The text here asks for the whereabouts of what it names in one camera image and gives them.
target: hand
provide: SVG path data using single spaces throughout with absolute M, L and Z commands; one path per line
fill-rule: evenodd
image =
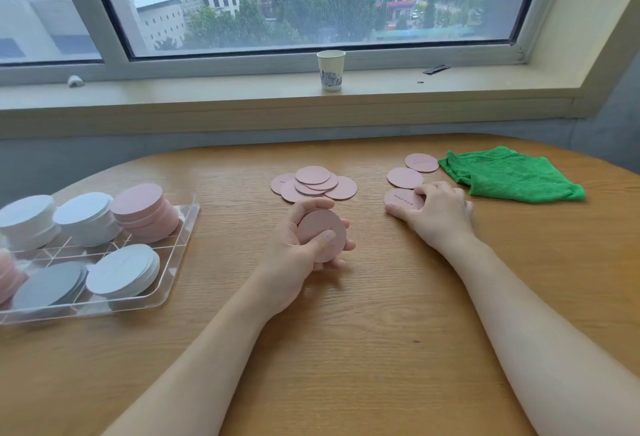
M 420 210 L 387 204 L 385 211 L 404 220 L 429 246 L 441 254 L 455 242 L 475 237 L 471 227 L 474 204 L 465 201 L 465 191 L 451 188 L 446 181 L 435 181 L 413 189 L 426 195 Z
M 269 317 L 283 311 L 296 299 L 311 271 L 346 266 L 347 263 L 342 259 L 333 259 L 324 264 L 314 262 L 335 237 L 332 230 L 320 233 L 303 246 L 296 235 L 298 223 L 309 211 L 333 208 L 334 205 L 332 199 L 325 197 L 299 201 L 273 231 L 260 264 L 246 282 L 246 288 L 251 289 L 259 299 L 266 300 Z M 349 227 L 347 219 L 342 219 L 342 222 L 345 227 Z M 355 248 L 356 243 L 348 239 L 344 250 Z

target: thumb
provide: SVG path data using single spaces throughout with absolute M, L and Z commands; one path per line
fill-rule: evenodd
M 308 241 L 308 243 L 303 245 L 302 248 L 311 258 L 315 259 L 324 252 L 333 239 L 335 239 L 335 232 L 333 230 L 325 230 Z
M 395 203 L 386 203 L 385 212 L 409 223 L 412 211 L 408 208 L 404 208 L 404 206 L 396 205 Z

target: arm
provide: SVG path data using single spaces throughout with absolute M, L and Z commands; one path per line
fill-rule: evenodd
M 535 295 L 472 230 L 470 203 L 448 183 L 420 186 L 422 210 L 386 205 L 451 263 L 507 379 L 540 436 L 640 431 L 640 379 Z
M 339 259 L 327 265 L 314 262 L 335 237 L 332 231 L 304 246 L 296 237 L 296 226 L 309 210 L 333 205 L 331 199 L 314 198 L 291 208 L 244 286 L 103 436 L 218 434 L 262 327 L 300 294 L 311 271 L 344 267 Z M 347 241 L 345 250 L 353 248 L 355 243 Z

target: window frame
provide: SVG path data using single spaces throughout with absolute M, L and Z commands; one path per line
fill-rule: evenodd
M 212 75 L 247 75 L 256 73 L 296 73 L 317 70 L 315 48 L 274 48 L 269 53 L 238 51 L 238 55 L 198 56 L 185 54 L 180 58 L 132 57 L 123 47 L 128 45 L 117 21 L 112 22 L 112 10 L 102 0 L 72 0 L 101 60 L 60 62 L 55 64 L 6 64 L 0 67 L 4 84 L 39 84 L 66 82 L 78 75 L 89 80 L 120 80 L 135 78 L 171 78 Z M 523 64 L 540 29 L 551 0 L 532 0 L 518 40 L 504 44 L 447 43 L 445 46 L 366 49 L 366 45 L 349 49 L 347 69 L 409 68 L 447 63 L 451 66 Z

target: wooden table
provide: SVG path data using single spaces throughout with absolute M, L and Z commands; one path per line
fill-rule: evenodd
M 202 211 L 158 309 L 0 327 L 0 434 L 98 435 L 171 365 L 255 267 L 288 205 L 277 174 L 309 164 L 353 178 L 351 270 L 314 275 L 265 327 L 224 435 L 533 435 L 465 289 L 385 215 L 389 169 L 500 144 L 548 157 L 589 196 L 526 205 L 476 198 L 480 238 L 561 315 L 640 375 L 640 178 L 571 151 L 488 135 L 199 148 L 142 158 L 57 194 L 142 181 L 197 192 Z M 440 170 L 429 180 L 447 178 Z

